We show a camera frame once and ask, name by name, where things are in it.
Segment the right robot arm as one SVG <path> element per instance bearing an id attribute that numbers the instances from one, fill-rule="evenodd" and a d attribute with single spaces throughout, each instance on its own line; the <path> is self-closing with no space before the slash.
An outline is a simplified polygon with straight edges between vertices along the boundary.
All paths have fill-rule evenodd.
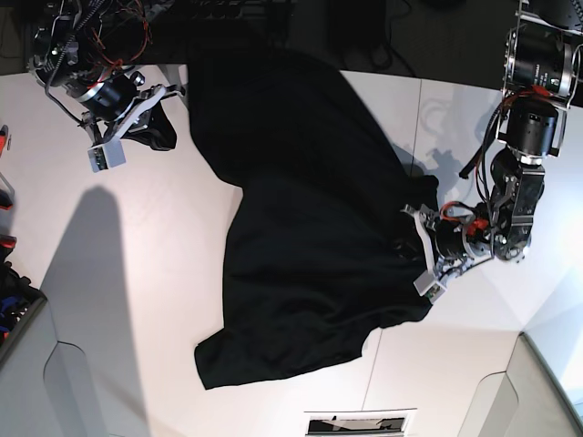
<path id="1" fill-rule="evenodd" d="M 160 103 L 143 111 L 125 132 L 123 120 L 157 89 L 144 88 L 137 70 L 153 42 L 152 24 L 172 7 L 170 1 L 25 1 L 28 68 L 46 96 L 61 87 L 85 111 L 73 116 L 93 145 L 113 136 L 156 151 L 176 146 L 176 133 Z"/>

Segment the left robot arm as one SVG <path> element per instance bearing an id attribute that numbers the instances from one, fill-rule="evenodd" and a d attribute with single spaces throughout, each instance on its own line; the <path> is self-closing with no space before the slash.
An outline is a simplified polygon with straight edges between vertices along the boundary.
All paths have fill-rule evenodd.
<path id="1" fill-rule="evenodd" d="M 560 152 L 582 81 L 582 4 L 521 1 L 516 17 L 506 37 L 501 101 L 458 174 L 475 177 L 479 203 L 404 207 L 423 243 L 426 270 L 414 283 L 422 296 L 437 297 L 449 280 L 492 259 L 519 262 L 531 244 L 543 161 Z"/>

